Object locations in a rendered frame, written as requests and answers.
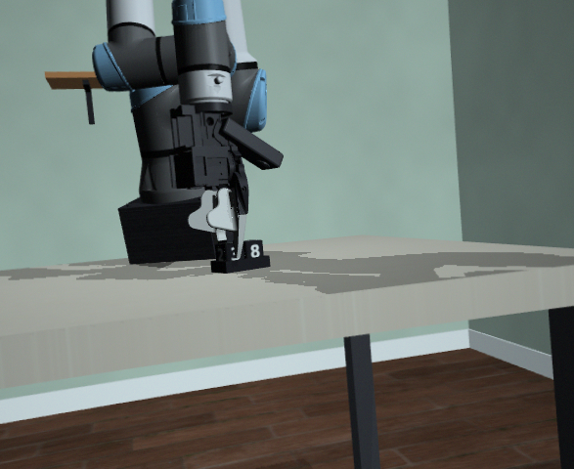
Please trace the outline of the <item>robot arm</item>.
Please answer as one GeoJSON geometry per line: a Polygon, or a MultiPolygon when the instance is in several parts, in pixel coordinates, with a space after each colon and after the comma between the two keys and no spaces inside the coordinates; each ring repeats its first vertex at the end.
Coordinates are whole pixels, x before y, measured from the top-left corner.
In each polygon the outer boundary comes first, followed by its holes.
{"type": "Polygon", "coordinates": [[[160,37],[153,0],[106,0],[106,8],[109,43],[94,47],[93,67],[105,90],[130,91],[142,202],[182,201],[205,191],[172,189],[170,109],[179,105],[231,103],[233,114],[221,118],[218,134],[261,170],[281,166],[284,155],[252,134],[266,125],[267,83],[247,51],[241,0],[173,0],[174,35],[160,37]]]}

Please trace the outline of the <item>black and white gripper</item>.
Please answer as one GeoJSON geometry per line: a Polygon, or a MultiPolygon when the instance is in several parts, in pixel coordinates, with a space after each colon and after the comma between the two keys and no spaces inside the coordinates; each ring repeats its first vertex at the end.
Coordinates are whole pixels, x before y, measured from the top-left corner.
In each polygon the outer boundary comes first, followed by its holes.
{"type": "Polygon", "coordinates": [[[169,163],[172,188],[205,189],[200,208],[188,218],[190,227],[212,232],[214,247],[227,242],[225,231],[233,232],[235,256],[241,258],[248,182],[238,147],[218,134],[221,117],[232,114],[232,105],[224,102],[172,108],[174,151],[169,153],[169,163]]]}

